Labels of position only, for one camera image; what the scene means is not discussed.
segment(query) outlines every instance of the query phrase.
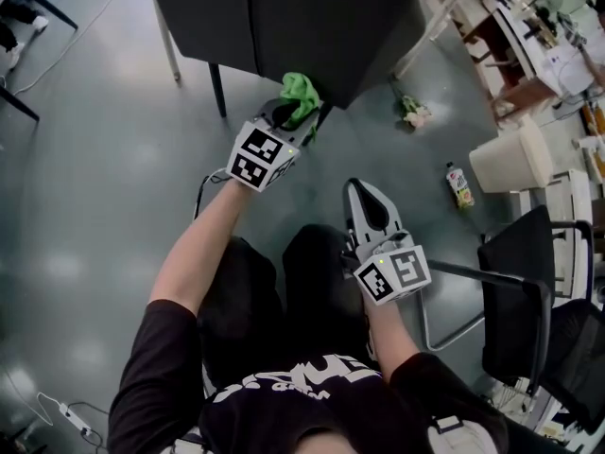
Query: black armrest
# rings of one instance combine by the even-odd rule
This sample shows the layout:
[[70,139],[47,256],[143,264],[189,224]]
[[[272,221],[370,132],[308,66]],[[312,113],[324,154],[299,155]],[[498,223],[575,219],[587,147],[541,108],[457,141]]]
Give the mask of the black armrest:
[[550,225],[553,229],[576,229],[581,233],[582,239],[586,241],[586,247],[588,248],[586,299],[592,301],[593,289],[595,288],[595,239],[593,237],[593,226],[586,220],[577,220],[575,222],[551,221]]
[[530,281],[522,277],[501,274],[499,272],[482,271],[457,264],[427,259],[429,269],[447,272],[458,276],[468,277],[476,281],[491,283],[497,286],[517,288],[522,290],[532,301],[536,308],[538,321],[536,324],[536,342],[534,345],[531,374],[527,393],[533,396],[538,386],[538,381],[545,368],[546,356],[548,354],[548,339],[550,337],[550,312],[552,291],[542,281]]

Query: shoe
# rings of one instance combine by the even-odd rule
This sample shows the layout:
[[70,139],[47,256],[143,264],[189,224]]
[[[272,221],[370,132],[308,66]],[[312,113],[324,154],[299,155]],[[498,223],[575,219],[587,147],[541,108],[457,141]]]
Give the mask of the shoe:
[[36,32],[40,33],[48,26],[48,19],[42,17],[42,15],[38,15],[31,24],[36,29]]
[[21,59],[21,53],[23,52],[23,49],[26,48],[26,45],[22,42],[18,42],[14,47],[11,48],[11,50],[9,51],[10,54],[10,64],[9,64],[9,71],[12,71],[17,64],[19,63],[19,59]]

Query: black pants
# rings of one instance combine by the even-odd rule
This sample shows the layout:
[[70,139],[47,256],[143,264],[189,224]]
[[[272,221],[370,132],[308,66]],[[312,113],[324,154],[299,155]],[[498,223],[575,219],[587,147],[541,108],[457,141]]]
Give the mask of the black pants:
[[[38,12],[27,5],[6,2],[0,7],[0,16],[9,17],[24,24],[31,24],[38,16]],[[0,22],[0,45],[7,49],[7,52],[17,45],[15,35],[4,22]]]
[[199,314],[202,354],[219,389],[289,359],[338,353],[372,364],[368,325],[354,278],[345,280],[345,235],[304,226],[283,255],[286,311],[275,291],[275,268],[234,237]]

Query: concrete floor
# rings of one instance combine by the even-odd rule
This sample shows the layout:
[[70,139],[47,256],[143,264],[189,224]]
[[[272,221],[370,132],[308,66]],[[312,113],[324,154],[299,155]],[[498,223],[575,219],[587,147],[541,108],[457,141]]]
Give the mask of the concrete floor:
[[[86,24],[106,1],[60,6]],[[51,17],[9,88],[29,84],[71,37]],[[65,59],[22,95],[42,116],[38,127],[0,103],[0,359],[31,405],[42,391],[109,408],[155,274],[191,219],[200,180],[224,166],[242,122],[280,90],[222,68],[229,114],[223,120],[206,64],[179,62],[181,87],[168,68],[151,0],[114,0]],[[317,142],[256,197],[237,232],[280,264],[305,223],[343,226],[341,187],[358,177],[395,201],[427,255],[475,264],[479,232],[506,221],[509,210],[502,197],[480,194],[469,168],[468,152],[495,137],[496,126],[454,30],[431,44],[402,87],[432,109],[430,125],[402,130],[390,88],[370,90],[346,112],[329,115]],[[449,161],[466,169],[475,192],[468,214],[449,196]],[[208,186],[205,201],[216,190]],[[479,286],[454,276],[435,274],[425,294],[434,341],[482,307]],[[416,300],[402,301],[401,309],[420,342]],[[482,376],[482,346],[479,327],[441,357],[474,384]],[[55,427],[37,422],[32,439],[48,443],[52,453],[92,451],[55,406],[45,405]],[[0,406],[4,431],[33,418],[2,369]],[[81,412],[105,437],[104,416]]]

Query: black t-shirt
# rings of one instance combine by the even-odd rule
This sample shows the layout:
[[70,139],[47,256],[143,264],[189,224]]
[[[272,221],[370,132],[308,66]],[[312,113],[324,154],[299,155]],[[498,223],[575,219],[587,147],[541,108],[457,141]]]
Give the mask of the black t-shirt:
[[112,454],[160,452],[193,425],[215,454],[289,453],[303,435],[325,429],[359,454],[432,453],[432,419],[452,415],[479,423],[500,453],[508,450],[501,415],[426,353],[402,364],[389,384],[334,353],[250,375],[205,402],[201,353],[190,311],[170,301],[147,307],[110,412]]

